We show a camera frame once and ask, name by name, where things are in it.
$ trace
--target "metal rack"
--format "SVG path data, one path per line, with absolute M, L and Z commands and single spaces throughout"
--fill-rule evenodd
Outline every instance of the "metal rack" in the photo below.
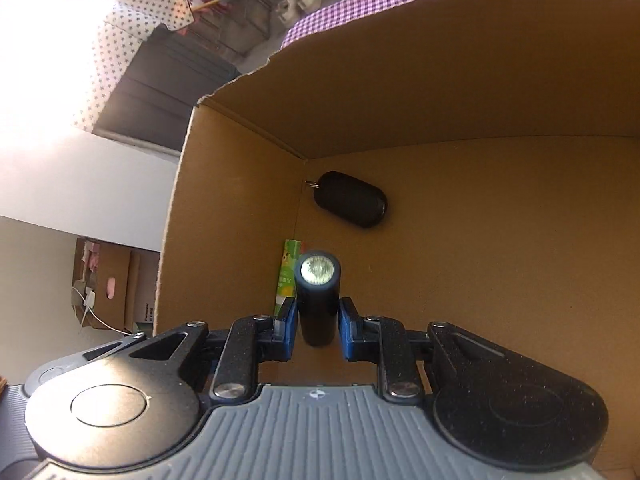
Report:
M 284 33 L 273 9 L 280 0 L 231 0 L 199 12 L 188 28 L 198 44 L 233 64 L 241 62 L 252 48 Z

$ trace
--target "cardboard flap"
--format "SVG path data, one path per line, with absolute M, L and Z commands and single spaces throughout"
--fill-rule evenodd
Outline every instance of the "cardboard flap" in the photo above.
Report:
M 640 0 L 416 0 L 307 36 L 204 103 L 318 158 L 640 136 Z
M 303 166 L 218 112 L 194 110 L 162 250 L 156 332 L 196 317 L 224 328 L 273 311 Z

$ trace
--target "white wall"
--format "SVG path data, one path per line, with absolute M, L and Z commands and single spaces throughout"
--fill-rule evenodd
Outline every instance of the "white wall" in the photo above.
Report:
M 0 216 L 161 249 L 177 158 L 74 128 L 52 129 L 34 142 L 2 137 Z
M 73 235 L 0 218 L 0 376 L 9 384 L 120 336 L 80 329 L 70 306 L 75 247 Z
M 42 2 L 72 26 L 36 19 Z M 20 2 L 20 12 L 14 12 Z M 113 0 L 0 0 L 0 216 L 159 251 L 177 160 L 70 126 L 95 72 Z

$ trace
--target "black key fob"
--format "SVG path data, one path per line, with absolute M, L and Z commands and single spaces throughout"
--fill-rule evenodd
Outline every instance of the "black key fob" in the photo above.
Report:
M 329 171 L 307 185 L 315 188 L 314 199 L 322 209 L 360 227 L 379 224 L 386 213 L 386 196 L 380 188 L 339 171 Z

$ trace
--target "metal screw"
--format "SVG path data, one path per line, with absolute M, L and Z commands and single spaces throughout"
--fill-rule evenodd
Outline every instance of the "metal screw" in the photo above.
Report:
M 213 390 L 213 393 L 221 399 L 237 399 L 242 397 L 246 391 L 246 388 L 242 384 L 238 383 L 224 383 L 219 384 Z
M 420 393 L 420 386 L 409 382 L 393 383 L 389 385 L 389 393 L 399 399 L 410 399 Z

